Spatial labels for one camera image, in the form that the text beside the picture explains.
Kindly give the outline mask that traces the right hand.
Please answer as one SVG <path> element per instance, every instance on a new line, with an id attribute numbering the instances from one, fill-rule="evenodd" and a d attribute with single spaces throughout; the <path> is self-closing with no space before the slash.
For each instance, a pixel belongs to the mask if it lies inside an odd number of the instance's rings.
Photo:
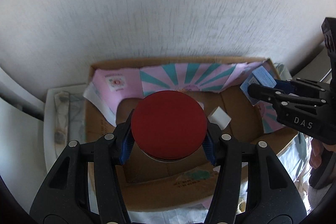
<path id="1" fill-rule="evenodd" d="M 311 140 L 311 154 L 309 163 L 312 168 L 317 169 L 321 165 L 322 153 L 324 149 L 328 151 L 333 151 L 333 146 L 321 143 L 317 139 Z"/>

